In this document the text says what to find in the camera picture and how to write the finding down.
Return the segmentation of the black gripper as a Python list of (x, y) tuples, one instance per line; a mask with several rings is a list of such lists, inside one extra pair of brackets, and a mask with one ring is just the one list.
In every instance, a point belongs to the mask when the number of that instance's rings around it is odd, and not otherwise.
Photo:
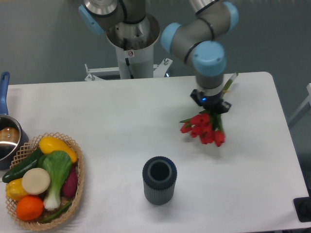
[(207, 96), (201, 91), (199, 92), (198, 98), (198, 90), (193, 89), (190, 97), (198, 106), (202, 106), (205, 109), (211, 109), (211, 112), (214, 112), (215, 114), (227, 113), (231, 108), (231, 103), (223, 101), (222, 91), (213, 96)]

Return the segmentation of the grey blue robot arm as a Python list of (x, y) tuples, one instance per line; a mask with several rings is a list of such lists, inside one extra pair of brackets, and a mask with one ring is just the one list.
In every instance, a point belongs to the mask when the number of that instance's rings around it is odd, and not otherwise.
[(237, 8), (221, 0), (192, 0), (196, 19), (183, 26), (172, 23), (164, 30), (147, 13), (143, 0), (85, 0), (79, 14), (90, 30), (106, 34), (115, 47), (122, 79), (154, 76), (154, 44), (159, 41), (169, 54), (191, 68), (197, 88), (191, 98), (217, 114), (229, 111), (223, 99), (225, 50), (217, 38), (239, 21)]

